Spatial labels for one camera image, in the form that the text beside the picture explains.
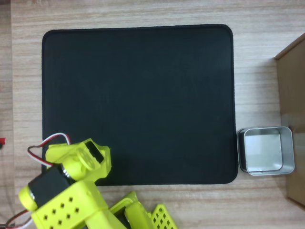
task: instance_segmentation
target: mouse pad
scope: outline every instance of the mouse pad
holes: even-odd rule
[[[112,169],[98,185],[229,183],[237,175],[232,32],[49,31],[42,125],[43,138],[64,132],[111,149]]]

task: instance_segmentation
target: wooden table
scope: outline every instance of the wooden table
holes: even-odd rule
[[[0,137],[7,138],[0,151],[1,221],[20,209],[20,188],[41,171],[26,148],[42,136],[41,40],[49,30],[227,24],[234,34],[236,129],[281,124],[273,57],[305,32],[305,1],[14,0],[11,8],[0,1]],[[100,190],[109,204],[131,190],[147,209],[163,202],[181,229],[305,228],[305,211],[285,198],[281,176],[239,171],[227,185]]]

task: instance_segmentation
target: square tin container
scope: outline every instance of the square tin container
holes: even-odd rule
[[[244,128],[237,133],[239,167],[253,176],[289,174],[295,168],[288,127]]]

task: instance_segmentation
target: red wire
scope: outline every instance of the red wire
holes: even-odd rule
[[[17,219],[19,216],[22,216],[23,214],[25,214],[25,213],[27,213],[28,212],[28,210],[23,210],[23,211],[21,211],[21,212],[19,212],[18,214],[16,214],[16,215],[14,215],[12,218],[10,218],[6,223],[5,223],[5,227],[7,228],[7,229],[17,229],[17,228],[19,228],[20,226],[13,226],[13,227],[10,227],[10,224],[15,220],[15,219]]]
[[[41,162],[44,162],[44,163],[46,163],[46,164],[48,164],[48,165],[50,165],[50,166],[53,166],[53,165],[54,165],[53,163],[48,162],[48,161],[46,161],[46,160],[43,160],[41,157],[39,157],[39,156],[37,156],[36,154],[32,153],[32,152],[30,151],[30,149],[32,149],[32,148],[40,148],[40,147],[44,146],[46,143],[48,143],[49,141],[51,141],[52,139],[58,137],[58,136],[61,136],[61,135],[54,135],[53,137],[51,137],[50,139],[48,139],[48,140],[45,141],[45,142],[42,142],[42,143],[41,143],[40,145],[38,145],[38,146],[30,146],[30,147],[28,148],[28,153],[31,154],[31,155],[32,155],[34,158],[36,158],[37,160],[39,160],[39,161],[41,161]],[[70,142],[71,142],[70,137],[69,137],[67,134],[66,134],[66,136],[67,136],[67,138],[68,138],[68,140],[69,140],[69,143],[70,143]]]

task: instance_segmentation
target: brown cardboard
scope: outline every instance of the brown cardboard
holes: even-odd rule
[[[287,195],[305,205],[305,34],[277,60],[282,125],[293,132],[295,170],[287,176]]]

